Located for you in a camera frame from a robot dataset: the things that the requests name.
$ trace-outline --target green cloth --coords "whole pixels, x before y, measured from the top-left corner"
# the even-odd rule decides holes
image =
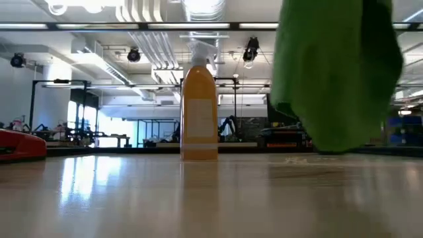
[[[299,116],[323,151],[380,136],[403,58],[391,0],[285,0],[270,101]]]

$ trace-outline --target spray bottle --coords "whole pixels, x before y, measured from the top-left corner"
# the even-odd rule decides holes
[[[180,154],[182,160],[217,160],[217,99],[213,75],[217,48],[191,41],[192,68],[182,84]]]

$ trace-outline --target red machine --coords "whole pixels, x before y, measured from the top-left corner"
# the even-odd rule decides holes
[[[44,159],[46,142],[22,132],[0,129],[0,161],[23,161]]]

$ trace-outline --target glossy tabletop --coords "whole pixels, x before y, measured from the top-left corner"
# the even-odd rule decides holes
[[[0,237],[423,237],[423,161],[93,155],[0,165]]]

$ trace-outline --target black spotlight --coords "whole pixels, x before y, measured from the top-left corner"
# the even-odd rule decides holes
[[[22,68],[26,65],[26,59],[24,58],[23,53],[15,53],[15,56],[11,59],[12,67]]]
[[[245,49],[243,60],[245,62],[252,62],[257,57],[257,50],[260,48],[258,45],[257,37],[250,37],[250,40]]]
[[[131,51],[128,53],[128,60],[130,62],[138,62],[141,59],[141,55],[138,52],[138,48],[131,48]]]

